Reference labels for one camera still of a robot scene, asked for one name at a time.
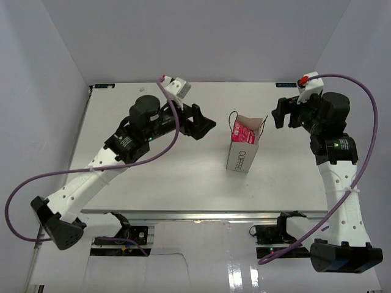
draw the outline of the white table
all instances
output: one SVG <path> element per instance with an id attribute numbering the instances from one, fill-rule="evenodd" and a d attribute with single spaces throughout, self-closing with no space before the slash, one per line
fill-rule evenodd
<path id="1" fill-rule="evenodd" d="M 275 83 L 193 82 L 184 102 L 200 106 L 217 126 L 195 141 L 180 135 L 158 160 L 127 170 L 93 198 L 85 210 L 99 211 L 326 211 L 323 182 L 302 128 L 276 129 L 270 113 L 281 97 L 298 94 Z M 94 89 L 71 168 L 85 167 L 142 95 L 165 103 L 154 83 L 116 84 Z M 228 115 L 269 114 L 248 174 L 225 169 L 230 144 Z M 150 143 L 143 159 L 164 149 L 170 133 Z"/>

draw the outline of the red item inside bag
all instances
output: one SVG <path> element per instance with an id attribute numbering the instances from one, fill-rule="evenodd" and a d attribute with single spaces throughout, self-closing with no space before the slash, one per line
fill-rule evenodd
<path id="1" fill-rule="evenodd" d="M 255 133 L 253 132 L 253 130 L 240 124 L 240 122 L 237 120 L 233 125 L 232 141 L 247 142 L 253 145 L 255 143 Z"/>

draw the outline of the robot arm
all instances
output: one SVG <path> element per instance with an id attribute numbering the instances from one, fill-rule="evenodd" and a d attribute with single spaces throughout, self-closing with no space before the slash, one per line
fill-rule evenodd
<path id="1" fill-rule="evenodd" d="M 310 133 L 310 148 L 323 179 L 330 211 L 346 190 L 351 190 L 358 156 L 354 140 L 344 133 L 349 99 L 339 93 L 322 95 L 322 86 L 321 79 L 314 79 L 300 89 L 299 96 L 281 98 L 272 116 L 276 128 L 283 127 L 284 116 L 290 114 L 290 128 L 301 126 Z M 306 217 L 297 212 L 283 213 L 279 222 L 283 223 L 285 233 L 297 239 L 312 228 Z M 328 232 L 317 232 L 302 244 L 310 252 L 317 272 L 361 273 L 382 261 L 381 249 L 371 246 L 365 230 L 357 189 L 331 216 Z"/>
<path id="2" fill-rule="evenodd" d="M 201 114 L 198 105 L 190 107 L 181 101 L 190 89 L 187 82 L 165 76 L 162 83 L 175 101 L 182 134 L 199 140 L 216 126 L 214 121 Z M 173 130 L 175 119 L 168 104 L 161 108 L 155 96 L 142 96 L 88 164 L 87 168 L 92 172 L 81 173 L 45 199 L 36 197 L 31 201 L 39 222 L 60 250 L 77 243 L 86 228 L 89 231 L 93 229 L 94 236 L 127 238 L 130 224 L 124 216 L 113 212 L 105 215 L 81 213 L 83 207 L 105 185 L 126 170 L 125 167 L 101 171 L 94 168 L 136 162 L 150 150 L 149 143 L 152 140 Z"/>

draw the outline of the gray wall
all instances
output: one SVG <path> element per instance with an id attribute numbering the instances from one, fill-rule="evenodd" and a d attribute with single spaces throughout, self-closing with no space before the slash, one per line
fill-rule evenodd
<path id="1" fill-rule="evenodd" d="M 313 70 L 349 0 L 43 0 L 89 84 L 293 81 Z"/>
<path id="2" fill-rule="evenodd" d="M 40 0 L 0 0 L 0 206 L 23 180 L 67 167 L 87 86 Z M 38 223 L 30 209 L 63 178 L 28 184 L 11 205 L 25 236 Z M 0 292 L 22 292 L 34 244 L 17 239 L 0 217 Z"/>
<path id="3" fill-rule="evenodd" d="M 365 227 L 374 246 L 381 247 L 384 262 L 376 267 L 385 292 L 391 292 L 391 1 L 351 1 L 333 33 L 316 69 L 320 73 L 351 75 L 367 85 L 379 109 L 379 132 L 367 173 L 359 183 Z M 325 79 L 326 89 L 351 99 L 348 133 L 353 136 L 363 161 L 368 150 L 373 114 L 360 88 L 347 81 Z"/>

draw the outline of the wall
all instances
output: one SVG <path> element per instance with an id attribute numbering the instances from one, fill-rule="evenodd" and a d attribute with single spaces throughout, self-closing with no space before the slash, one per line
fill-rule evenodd
<path id="1" fill-rule="evenodd" d="M 349 0 L 43 0 L 88 84 L 293 81 Z"/>
<path id="2" fill-rule="evenodd" d="M 377 144 L 367 173 L 359 183 L 365 227 L 375 247 L 383 249 L 384 261 L 376 273 L 384 292 L 391 292 L 391 237 L 388 223 L 391 172 L 391 1 L 351 1 L 320 57 L 319 73 L 338 72 L 353 76 L 374 94 L 379 110 Z M 347 81 L 324 80 L 326 89 L 351 99 L 348 133 L 356 140 L 363 161 L 368 150 L 373 114 L 368 97 Z"/>
<path id="3" fill-rule="evenodd" d="M 67 167 L 88 88 L 40 0 L 0 0 L 0 206 L 23 180 Z M 63 178 L 29 184 L 11 205 L 17 230 L 35 237 L 30 209 Z M 0 217 L 0 291 L 23 292 L 34 244 Z"/>

